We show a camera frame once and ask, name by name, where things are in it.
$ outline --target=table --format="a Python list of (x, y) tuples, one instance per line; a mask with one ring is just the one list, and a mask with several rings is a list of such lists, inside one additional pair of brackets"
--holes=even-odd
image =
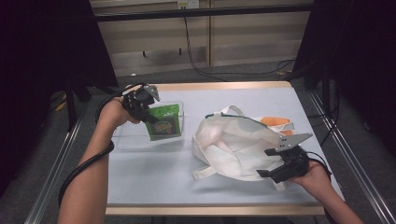
[[(276, 191), (272, 181), (244, 182), (221, 175), (195, 181), (191, 172), (205, 164), (192, 155), (191, 138), (205, 115), (237, 105), (252, 118), (289, 118), (298, 133), (313, 133), (288, 82), (160, 84), (163, 102), (184, 106), (184, 141), (179, 147), (117, 147), (110, 154), (108, 215), (133, 216), (314, 216), (321, 205), (300, 186)], [(325, 158), (317, 138), (302, 147)], [(334, 177), (332, 184), (342, 196)]]

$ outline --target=clear plastic container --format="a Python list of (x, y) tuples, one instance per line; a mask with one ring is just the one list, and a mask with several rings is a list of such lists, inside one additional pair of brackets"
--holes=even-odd
[[(116, 129), (113, 133), (112, 141), (116, 150), (134, 150), (136, 148), (161, 148), (169, 146), (182, 146), (183, 144), (183, 126), (184, 113), (182, 102), (161, 102), (151, 105), (150, 108), (164, 105), (178, 105), (178, 113), (175, 116), (178, 122), (168, 122), (172, 118), (162, 118), (153, 125), (147, 125), (144, 122), (132, 124), (126, 122)], [(163, 133), (154, 132), (154, 129), (164, 131)]]

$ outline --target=human arm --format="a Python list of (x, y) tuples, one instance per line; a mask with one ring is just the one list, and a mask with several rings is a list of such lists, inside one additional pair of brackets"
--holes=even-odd
[[(102, 109), (79, 164), (105, 150), (116, 128), (127, 120), (138, 123), (117, 97)], [(60, 207), (58, 223), (104, 223), (107, 201), (108, 155), (93, 163), (70, 183)]]
[(294, 177), (290, 181), (301, 185), (315, 197), (337, 223), (363, 223), (334, 190), (325, 170), (316, 161), (309, 162), (309, 170), (306, 175)]

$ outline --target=green package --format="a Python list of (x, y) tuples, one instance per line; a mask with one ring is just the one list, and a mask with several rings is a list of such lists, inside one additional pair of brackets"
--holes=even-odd
[(180, 136), (178, 111), (178, 105), (162, 105), (148, 110), (150, 115), (158, 120), (154, 123), (145, 123), (151, 141)]

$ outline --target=fabric bag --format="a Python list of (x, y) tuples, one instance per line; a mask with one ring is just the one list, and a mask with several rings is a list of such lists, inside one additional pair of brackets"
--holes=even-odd
[(213, 174), (243, 181), (260, 181), (256, 170), (272, 170), (282, 164), (280, 157), (268, 157), (264, 150), (276, 148), (282, 132), (292, 130), (292, 123), (269, 127), (244, 116), (235, 105), (207, 115), (192, 138), (193, 153), (207, 166), (192, 173), (194, 179)]

